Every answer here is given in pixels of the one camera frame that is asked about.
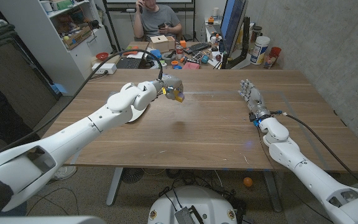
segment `orange ball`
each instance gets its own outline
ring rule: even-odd
[[[244,178],[244,185],[247,187],[252,186],[252,179],[249,177]]]

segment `computer monitor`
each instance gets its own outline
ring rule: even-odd
[[[228,57],[231,56],[236,45],[242,21],[246,14],[248,1],[246,0],[227,0],[224,8],[223,20],[221,23],[221,32],[223,44]]]

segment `cardboard box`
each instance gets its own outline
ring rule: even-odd
[[[168,50],[175,50],[175,38],[168,36]]]
[[[75,48],[78,44],[84,41],[91,35],[91,28],[84,27],[79,33],[73,34],[68,40],[63,40],[68,50]]]
[[[160,50],[161,53],[169,51],[168,39],[164,35],[150,38],[152,40],[152,47]]]

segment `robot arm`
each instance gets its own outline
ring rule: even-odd
[[[266,133],[270,156],[290,169],[319,200],[334,223],[358,223],[358,189],[339,183],[300,152],[289,131],[266,108],[260,91],[241,81],[240,95],[251,110],[250,120]]]
[[[173,75],[128,83],[93,114],[58,133],[0,153],[0,211],[9,211],[37,193],[67,159],[110,128],[132,119],[132,108],[144,110],[162,92],[182,102],[183,85]]]

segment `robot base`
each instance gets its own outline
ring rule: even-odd
[[[178,201],[183,209],[194,206],[205,224],[237,223],[231,204],[215,191],[205,187],[191,185],[175,188],[175,192],[178,198],[176,198],[175,193],[171,190],[167,192],[167,196],[163,195],[154,202],[150,209],[148,224],[178,223],[175,217],[175,209],[169,199],[172,200],[178,211],[181,210]],[[194,220],[193,223],[199,223],[194,213],[191,214],[191,217]]]

